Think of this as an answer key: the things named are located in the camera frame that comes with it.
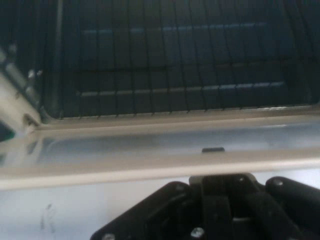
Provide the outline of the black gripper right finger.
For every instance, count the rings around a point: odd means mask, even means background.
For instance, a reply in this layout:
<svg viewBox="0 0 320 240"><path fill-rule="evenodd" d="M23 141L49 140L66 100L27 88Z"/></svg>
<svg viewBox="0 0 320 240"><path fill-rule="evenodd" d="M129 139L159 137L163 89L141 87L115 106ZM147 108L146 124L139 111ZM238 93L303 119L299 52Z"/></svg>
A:
<svg viewBox="0 0 320 240"><path fill-rule="evenodd" d="M318 240L320 191L276 176L264 185L252 175L228 177L228 204L235 240Z"/></svg>

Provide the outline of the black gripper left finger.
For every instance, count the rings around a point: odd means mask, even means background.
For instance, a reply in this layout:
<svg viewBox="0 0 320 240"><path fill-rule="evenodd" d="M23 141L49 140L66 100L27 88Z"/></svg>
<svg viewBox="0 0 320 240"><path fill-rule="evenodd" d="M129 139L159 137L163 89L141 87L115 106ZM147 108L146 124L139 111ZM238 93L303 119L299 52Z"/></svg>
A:
<svg viewBox="0 0 320 240"><path fill-rule="evenodd" d="M227 240L226 197L203 178L172 181L110 221L92 240Z"/></svg>

